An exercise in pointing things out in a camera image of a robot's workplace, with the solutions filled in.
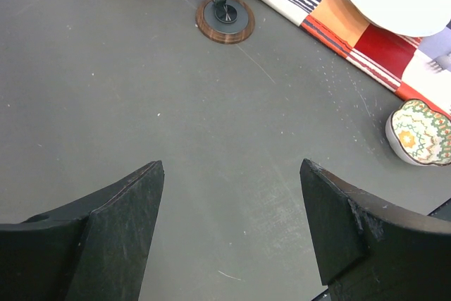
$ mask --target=fork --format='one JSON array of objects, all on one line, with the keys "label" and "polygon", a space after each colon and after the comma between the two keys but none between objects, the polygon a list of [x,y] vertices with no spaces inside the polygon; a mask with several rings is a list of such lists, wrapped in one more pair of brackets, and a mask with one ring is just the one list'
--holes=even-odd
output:
[{"label": "fork", "polygon": [[437,72],[447,70],[449,67],[451,67],[451,52],[442,56],[438,56],[430,62],[430,65],[432,66],[433,70]]}]

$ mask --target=checkered cloth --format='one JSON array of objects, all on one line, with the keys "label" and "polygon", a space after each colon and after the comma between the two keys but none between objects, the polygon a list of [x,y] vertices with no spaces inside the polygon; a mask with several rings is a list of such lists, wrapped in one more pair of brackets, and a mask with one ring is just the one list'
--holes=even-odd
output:
[{"label": "checkered cloth", "polygon": [[451,23],[425,38],[372,25],[350,0],[262,0],[402,99],[421,99],[451,118],[451,71],[428,63],[451,51]]}]

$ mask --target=round phone stand base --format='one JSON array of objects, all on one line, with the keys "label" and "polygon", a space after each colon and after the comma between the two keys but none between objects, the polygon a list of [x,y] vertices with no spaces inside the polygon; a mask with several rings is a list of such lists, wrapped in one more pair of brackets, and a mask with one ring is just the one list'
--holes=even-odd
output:
[{"label": "round phone stand base", "polygon": [[241,0],[227,0],[219,6],[213,0],[206,0],[197,8],[196,24],[214,42],[237,44],[252,34],[255,17]]}]

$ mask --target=floral bowl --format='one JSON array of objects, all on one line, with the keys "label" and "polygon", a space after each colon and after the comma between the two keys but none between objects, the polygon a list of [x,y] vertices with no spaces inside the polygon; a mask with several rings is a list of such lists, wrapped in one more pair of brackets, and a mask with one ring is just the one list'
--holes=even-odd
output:
[{"label": "floral bowl", "polygon": [[396,155],[417,166],[451,164],[451,121],[419,99],[405,102],[385,125]]}]

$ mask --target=dark red square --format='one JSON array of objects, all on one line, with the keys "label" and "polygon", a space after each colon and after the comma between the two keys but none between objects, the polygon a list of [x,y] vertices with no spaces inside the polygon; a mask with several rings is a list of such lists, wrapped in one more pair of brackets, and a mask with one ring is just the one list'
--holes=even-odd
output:
[{"label": "dark red square", "polygon": [[371,24],[354,49],[373,59],[399,79],[416,51],[415,46],[399,35]]}]

